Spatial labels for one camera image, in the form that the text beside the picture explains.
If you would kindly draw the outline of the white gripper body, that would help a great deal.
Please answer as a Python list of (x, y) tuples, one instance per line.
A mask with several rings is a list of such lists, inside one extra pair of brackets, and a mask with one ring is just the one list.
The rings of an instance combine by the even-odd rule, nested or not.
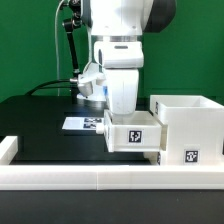
[(138, 93), (139, 69), (144, 65), (142, 43), (97, 41), (94, 59), (102, 67), (112, 114), (133, 114)]

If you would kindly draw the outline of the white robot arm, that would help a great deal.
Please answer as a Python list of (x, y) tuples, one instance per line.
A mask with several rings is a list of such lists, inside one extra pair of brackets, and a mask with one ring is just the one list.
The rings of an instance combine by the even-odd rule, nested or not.
[(114, 115), (135, 111), (141, 37), (159, 33), (173, 20), (176, 0), (69, 0), (72, 26), (87, 27), (89, 61), (78, 76), (81, 95), (105, 101)]

